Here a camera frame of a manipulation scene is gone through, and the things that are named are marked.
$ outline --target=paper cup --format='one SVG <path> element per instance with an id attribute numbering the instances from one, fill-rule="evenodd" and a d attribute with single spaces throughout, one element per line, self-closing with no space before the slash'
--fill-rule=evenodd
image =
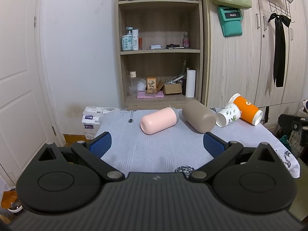
<path id="1" fill-rule="evenodd" d="M 238 108 L 242 112 L 241 118 L 246 122 L 249 122 L 252 125 L 256 126 L 261 121 L 263 112 L 251 102 L 247 101 L 240 94 L 235 94 L 234 96 L 232 96 L 229 102 L 234 103 L 236 106 L 238 106 Z"/>
<path id="2" fill-rule="evenodd" d="M 144 79 L 140 79 L 137 83 L 137 90 L 138 91 L 146 91 L 147 90 L 147 81 Z"/>
<path id="3" fill-rule="evenodd" d="M 216 114 L 216 124 L 219 127 L 225 127 L 241 117 L 239 108 L 234 103 L 228 103 Z"/>

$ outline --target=white cap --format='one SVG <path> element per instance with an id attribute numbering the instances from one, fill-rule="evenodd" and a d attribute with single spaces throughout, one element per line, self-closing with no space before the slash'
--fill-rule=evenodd
<path id="1" fill-rule="evenodd" d="M 139 30 L 138 29 L 133 29 L 133 37 L 138 37 L 138 34 L 139 34 Z"/>
<path id="2" fill-rule="evenodd" d="M 136 71 L 131 71 L 131 72 L 130 72 L 130 76 L 131 76 L 131 78 L 136 77 Z"/>

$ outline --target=ribbed black surface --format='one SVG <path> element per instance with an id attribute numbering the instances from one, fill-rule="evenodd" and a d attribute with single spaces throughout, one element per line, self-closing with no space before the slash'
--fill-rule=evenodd
<path id="1" fill-rule="evenodd" d="M 206 184 L 191 183 L 182 173 L 130 173 L 122 182 L 108 183 L 78 211 L 60 216 L 25 212 L 11 224 L 14 231 L 298 231 L 302 227 L 286 211 L 251 216 L 229 209 Z"/>

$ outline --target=orange paper cup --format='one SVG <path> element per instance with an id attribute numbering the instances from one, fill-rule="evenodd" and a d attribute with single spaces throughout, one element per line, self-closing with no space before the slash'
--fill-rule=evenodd
<path id="1" fill-rule="evenodd" d="M 234 103 L 240 109 L 241 118 L 246 122 L 256 126 L 261 121 L 263 112 L 240 94 L 232 96 L 229 102 Z"/>

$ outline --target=pink bottle on shelf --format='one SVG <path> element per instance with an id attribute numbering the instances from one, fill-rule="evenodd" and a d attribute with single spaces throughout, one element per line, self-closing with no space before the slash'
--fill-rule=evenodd
<path id="1" fill-rule="evenodd" d="M 180 120 L 179 113 L 173 107 L 163 108 L 154 113 L 145 115 L 140 120 L 140 127 L 147 135 L 174 126 Z"/>

